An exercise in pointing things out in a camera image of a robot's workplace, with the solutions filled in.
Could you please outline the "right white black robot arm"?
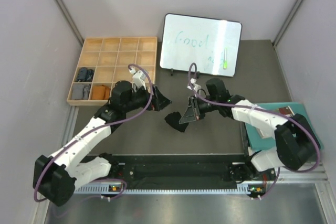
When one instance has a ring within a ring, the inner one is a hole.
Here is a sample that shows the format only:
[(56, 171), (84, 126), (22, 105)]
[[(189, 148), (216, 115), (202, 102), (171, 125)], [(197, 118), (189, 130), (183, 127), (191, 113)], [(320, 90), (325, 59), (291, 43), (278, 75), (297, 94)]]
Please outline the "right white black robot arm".
[(266, 110), (251, 103), (241, 95), (231, 95), (219, 78), (206, 82), (208, 95), (202, 97), (201, 88), (196, 79), (191, 78), (187, 87), (193, 91), (189, 97), (188, 107), (180, 118), (180, 124), (199, 121), (208, 112), (218, 111), (225, 118), (249, 124), (259, 129), (275, 145), (267, 150), (257, 151), (249, 158), (245, 166), (245, 174), (252, 180), (258, 179), (265, 170), (285, 167), (291, 171), (299, 171), (311, 158), (320, 164), (320, 144), (308, 120), (302, 114), (286, 116), (280, 112)]

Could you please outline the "black underwear beige waistband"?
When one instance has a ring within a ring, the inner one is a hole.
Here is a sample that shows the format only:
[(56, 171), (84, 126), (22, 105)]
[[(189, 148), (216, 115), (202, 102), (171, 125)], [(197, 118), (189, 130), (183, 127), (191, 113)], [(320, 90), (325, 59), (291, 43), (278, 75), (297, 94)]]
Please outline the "black underwear beige waistband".
[(189, 124), (188, 123), (180, 124), (179, 121), (180, 121), (181, 118), (182, 118), (182, 116), (181, 116), (180, 112), (172, 112), (172, 113), (168, 114), (164, 119), (165, 119), (165, 122), (170, 127), (172, 127), (173, 129), (175, 129), (175, 130), (177, 130), (181, 133), (184, 133)]

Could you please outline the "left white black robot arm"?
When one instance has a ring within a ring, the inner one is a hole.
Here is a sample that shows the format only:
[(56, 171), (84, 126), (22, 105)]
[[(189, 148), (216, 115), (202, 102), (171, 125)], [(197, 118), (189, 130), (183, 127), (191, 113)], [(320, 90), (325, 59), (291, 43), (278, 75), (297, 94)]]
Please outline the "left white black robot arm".
[[(49, 200), (56, 206), (62, 206), (79, 187), (98, 178), (116, 179), (119, 168), (105, 155), (87, 163), (82, 160), (121, 124), (135, 119), (146, 110), (161, 111), (171, 103), (152, 83), (136, 85), (125, 80), (118, 81), (107, 103), (97, 110), (82, 131), (58, 151), (36, 159), (34, 200)], [(137, 115), (128, 118), (127, 114), (134, 110), (139, 110)]]

